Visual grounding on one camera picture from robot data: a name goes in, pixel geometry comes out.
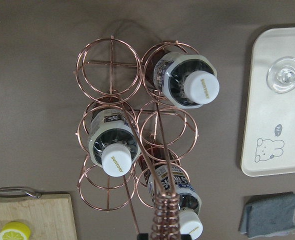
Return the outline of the copper wire bottle basket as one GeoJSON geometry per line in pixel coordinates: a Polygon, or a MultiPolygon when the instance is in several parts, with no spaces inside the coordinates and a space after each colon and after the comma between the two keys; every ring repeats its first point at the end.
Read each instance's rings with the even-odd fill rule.
{"type": "MultiPolygon", "coordinates": [[[[82,199],[82,201],[92,209],[95,209],[98,211],[103,211],[103,212],[110,212],[110,211],[121,209],[125,206],[132,207],[133,206],[133,204],[132,204],[133,195],[131,193],[128,193],[127,194],[127,201],[125,201],[120,206],[116,206],[116,207],[107,206],[106,208],[101,208],[101,207],[95,206],[95,205],[91,204],[84,197],[83,192],[82,192],[82,182],[84,179],[87,179],[87,181],[95,188],[105,190],[108,195],[110,194],[110,192],[112,190],[119,189],[121,187],[127,188],[128,181],[129,181],[128,178],[124,178],[123,183],[120,185],[100,186],[100,185],[94,183],[90,178],[88,178],[88,172],[90,172],[93,168],[97,167],[98,165],[93,164],[91,167],[87,167],[87,162],[90,159],[90,153],[89,153],[89,149],[87,147],[85,147],[85,145],[83,144],[82,137],[81,137],[81,130],[84,130],[85,133],[89,132],[87,129],[87,125],[86,125],[86,118],[88,117],[89,114],[93,113],[95,110],[101,109],[104,107],[112,107],[112,108],[116,108],[116,109],[120,109],[120,110],[124,111],[127,121],[129,121],[129,122],[133,121],[135,124],[135,126],[131,127],[132,131],[134,132],[134,137],[137,140],[138,146],[141,150],[141,154],[147,163],[148,169],[150,170],[152,175],[155,176],[156,175],[155,170],[153,170],[153,165],[150,162],[151,155],[146,151],[146,149],[144,148],[144,146],[141,142],[141,140],[143,139],[143,137],[142,137],[142,129],[143,128],[141,126],[139,126],[139,117],[142,114],[147,114],[149,117],[155,116],[156,121],[155,121],[154,127],[162,129],[163,124],[162,124],[161,114],[175,115],[177,112],[179,112],[179,109],[174,106],[164,103],[163,108],[157,108],[155,111],[144,110],[143,108],[140,108],[139,110],[137,110],[137,109],[132,108],[132,106],[128,103],[128,100],[131,99],[136,94],[136,92],[139,90],[140,86],[146,86],[145,73],[146,73],[146,68],[147,68],[146,65],[148,64],[148,61],[152,58],[152,56],[158,50],[165,49],[166,47],[169,47],[169,46],[175,46],[175,47],[179,48],[181,51],[183,51],[184,53],[187,53],[188,50],[192,50],[193,52],[198,53],[197,49],[195,49],[193,46],[188,45],[186,43],[179,42],[177,40],[176,41],[163,41],[161,43],[158,43],[158,44],[152,46],[144,54],[144,56],[142,58],[140,58],[132,46],[130,46],[128,43],[126,43],[123,40],[116,39],[116,38],[114,38],[114,36],[111,36],[109,38],[99,38],[99,39],[87,44],[78,54],[78,57],[76,60],[75,71],[74,71],[76,82],[77,82],[79,88],[82,90],[82,92],[88,98],[90,98],[92,100],[92,102],[90,104],[88,104],[87,107],[85,108],[83,116],[78,124],[77,130],[75,133],[77,136],[80,147],[86,152],[86,156],[83,161],[83,166],[81,168],[80,176],[79,176],[78,183],[77,183],[76,187],[77,187],[77,191],[78,191],[79,196],[82,199]],[[88,51],[102,42],[109,42],[109,44],[110,44],[110,48],[109,48],[110,59],[108,61],[94,60],[94,59],[86,60],[88,51]],[[134,59],[135,59],[134,64],[114,61],[114,49],[115,49],[116,43],[122,44],[126,48],[129,49],[129,51],[134,56],[134,59]],[[90,65],[90,64],[108,65],[111,69],[113,69],[114,66],[121,66],[121,67],[126,67],[126,68],[136,68],[136,75],[135,75],[135,78],[134,78],[132,84],[128,88],[123,90],[123,93],[126,93],[130,89],[132,89],[133,90],[132,93],[126,98],[121,98],[122,93],[117,92],[113,88],[110,88],[109,91],[107,93],[105,93],[105,92],[95,88],[91,83],[89,83],[88,85],[91,87],[91,89],[93,89],[96,93],[100,94],[99,98],[95,98],[95,97],[91,96],[84,89],[81,79],[79,77],[79,74],[82,74],[84,80],[85,81],[88,80],[87,76],[86,76],[86,72],[85,72],[85,66],[90,65]]],[[[151,233],[141,233],[139,230],[136,233],[137,233],[136,238],[138,240],[154,240],[151,238],[152,227],[151,227],[151,233]]]]}

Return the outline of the tea bottle white cap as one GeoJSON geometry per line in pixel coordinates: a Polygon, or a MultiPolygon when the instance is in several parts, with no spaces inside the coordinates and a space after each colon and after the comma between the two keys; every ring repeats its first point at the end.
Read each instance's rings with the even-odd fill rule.
{"type": "Polygon", "coordinates": [[[175,107],[196,109],[219,94],[217,70],[200,54],[157,51],[148,61],[146,79],[175,107]]]}

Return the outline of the white rabbit serving tray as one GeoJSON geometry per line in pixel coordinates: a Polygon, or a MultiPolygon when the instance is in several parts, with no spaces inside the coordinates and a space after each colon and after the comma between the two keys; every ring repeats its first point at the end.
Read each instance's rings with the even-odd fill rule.
{"type": "MultiPolygon", "coordinates": [[[[295,173],[295,86],[277,93],[267,81],[285,57],[295,58],[295,27],[268,29],[255,40],[241,155],[250,177],[295,173]]],[[[295,77],[295,67],[287,75],[295,77]]]]}

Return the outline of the bamboo cutting board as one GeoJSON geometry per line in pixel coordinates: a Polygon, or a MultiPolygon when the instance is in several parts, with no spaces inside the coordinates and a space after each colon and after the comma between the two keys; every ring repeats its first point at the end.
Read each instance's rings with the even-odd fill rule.
{"type": "Polygon", "coordinates": [[[64,191],[40,192],[29,187],[0,188],[0,232],[9,222],[31,231],[30,240],[76,240],[71,195],[64,191]]]}

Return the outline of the clear wine glass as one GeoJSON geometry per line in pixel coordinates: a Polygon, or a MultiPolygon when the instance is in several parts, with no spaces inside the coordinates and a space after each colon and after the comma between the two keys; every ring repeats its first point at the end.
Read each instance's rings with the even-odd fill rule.
{"type": "Polygon", "coordinates": [[[277,59],[267,71],[266,83],[270,90],[278,94],[295,89],[295,57],[277,59]]]}

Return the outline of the folded grey cloth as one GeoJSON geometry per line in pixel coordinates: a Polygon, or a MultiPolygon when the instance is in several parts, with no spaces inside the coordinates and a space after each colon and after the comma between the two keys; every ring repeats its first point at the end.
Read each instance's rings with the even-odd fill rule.
{"type": "Polygon", "coordinates": [[[294,192],[254,195],[244,205],[239,232],[249,239],[284,236],[294,230],[294,192]]]}

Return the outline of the half lemon slice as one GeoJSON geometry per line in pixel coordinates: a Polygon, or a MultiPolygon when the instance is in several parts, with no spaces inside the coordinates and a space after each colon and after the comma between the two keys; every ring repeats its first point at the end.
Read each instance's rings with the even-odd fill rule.
{"type": "Polygon", "coordinates": [[[31,229],[23,222],[11,221],[0,231],[0,240],[29,240],[31,229]]]}

